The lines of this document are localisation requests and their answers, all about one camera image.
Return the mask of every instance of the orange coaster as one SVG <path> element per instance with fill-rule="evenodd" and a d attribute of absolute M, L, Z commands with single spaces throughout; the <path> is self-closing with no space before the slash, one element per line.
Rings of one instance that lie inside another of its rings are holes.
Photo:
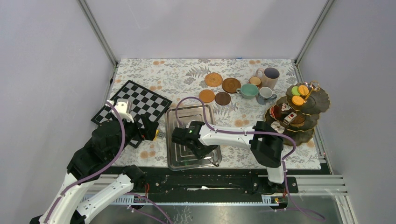
<path fill-rule="evenodd" d="M 214 92 L 212 90 L 202 90 L 199 93 L 199 98 L 204 102 L 204 103 L 210 103 L 214 100 Z"/>
<path fill-rule="evenodd" d="M 219 73 L 212 72 L 205 76 L 205 83 L 210 87 L 217 87 L 221 85 L 223 78 Z"/>

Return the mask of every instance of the white wall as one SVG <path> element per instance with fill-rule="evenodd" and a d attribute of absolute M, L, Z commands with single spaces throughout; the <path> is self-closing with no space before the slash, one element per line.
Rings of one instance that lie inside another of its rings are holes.
<path fill-rule="evenodd" d="M 88 0 L 121 58 L 295 58 L 326 0 Z"/>
<path fill-rule="evenodd" d="M 49 207 L 112 66 L 77 1 L 0 2 L 0 223 Z"/>
<path fill-rule="evenodd" d="M 320 127 L 360 224 L 395 223 L 396 1 L 336 1 L 302 60 L 332 105 Z"/>

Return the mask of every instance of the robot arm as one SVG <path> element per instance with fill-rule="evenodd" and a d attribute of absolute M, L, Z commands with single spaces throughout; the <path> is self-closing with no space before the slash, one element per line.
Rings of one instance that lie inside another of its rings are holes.
<path fill-rule="evenodd" d="M 119 99 L 114 106 L 123 118 L 125 128 L 125 142 L 131 139 L 153 140 L 158 122 L 152 122 L 144 115 L 141 116 L 144 128 L 138 128 L 137 122 L 130 115 L 131 106 L 125 99 Z M 107 166 L 119 152 L 121 147 L 121 127 L 119 121 L 105 121 L 92 132 L 92 137 L 83 148 L 79 149 L 67 166 L 64 182 L 52 202 L 50 208 L 42 215 L 33 218 L 30 224 L 88 224 L 114 199 L 131 191 L 141 188 L 144 173 L 136 166 L 124 168 L 114 183 L 100 191 L 93 198 L 81 202 L 87 190 L 99 179 L 99 175 L 66 188 L 76 181 L 95 174 Z"/>
<path fill-rule="evenodd" d="M 250 149 L 259 164 L 266 166 L 269 181 L 283 183 L 281 161 L 283 139 L 271 135 L 247 134 L 254 131 L 276 132 L 268 124 L 258 121 L 255 126 L 249 127 L 211 126 L 215 130 L 243 132 L 245 134 L 220 133 L 210 129 L 204 122 L 191 121 L 186 128 L 175 128 L 172 133 L 172 141 L 187 146 L 198 159 L 203 159 L 218 145 Z"/>

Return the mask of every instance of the wooden coaster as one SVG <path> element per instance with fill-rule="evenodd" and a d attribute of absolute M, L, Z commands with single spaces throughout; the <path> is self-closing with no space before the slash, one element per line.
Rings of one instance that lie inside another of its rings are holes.
<path fill-rule="evenodd" d="M 212 72 L 205 76 L 205 83 L 210 87 L 217 87 L 221 85 L 223 78 L 219 73 Z"/>
<path fill-rule="evenodd" d="M 231 102 L 231 96 L 226 92 L 219 92 L 214 97 L 214 100 L 216 101 L 217 104 L 225 106 Z"/>
<path fill-rule="evenodd" d="M 210 103 L 214 100 L 214 92 L 212 90 L 202 90 L 199 93 L 199 98 L 204 102 L 204 103 Z"/>
<path fill-rule="evenodd" d="M 236 89 L 240 88 L 240 82 L 236 78 L 226 78 L 223 81 L 223 89 L 228 93 L 236 93 Z"/>

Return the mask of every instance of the mug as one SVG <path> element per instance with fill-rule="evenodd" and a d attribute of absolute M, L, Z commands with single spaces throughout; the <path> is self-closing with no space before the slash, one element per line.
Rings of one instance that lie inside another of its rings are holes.
<path fill-rule="evenodd" d="M 259 89 L 254 84 L 248 83 L 236 89 L 236 92 L 242 94 L 245 99 L 253 99 L 259 93 Z"/>
<path fill-rule="evenodd" d="M 253 76 L 249 79 L 249 83 L 257 86 L 257 88 L 260 88 L 261 85 L 261 79 L 259 77 Z"/>
<path fill-rule="evenodd" d="M 261 79 L 261 85 L 260 87 L 269 87 L 270 89 L 274 89 L 276 82 L 278 81 L 278 78 L 280 76 L 279 71 L 274 68 L 259 68 L 256 71 L 256 76 Z"/>
<path fill-rule="evenodd" d="M 257 97 L 257 102 L 261 105 L 264 105 L 270 100 L 276 99 L 278 96 L 274 94 L 272 89 L 269 87 L 262 87 L 260 88 L 259 95 Z"/>

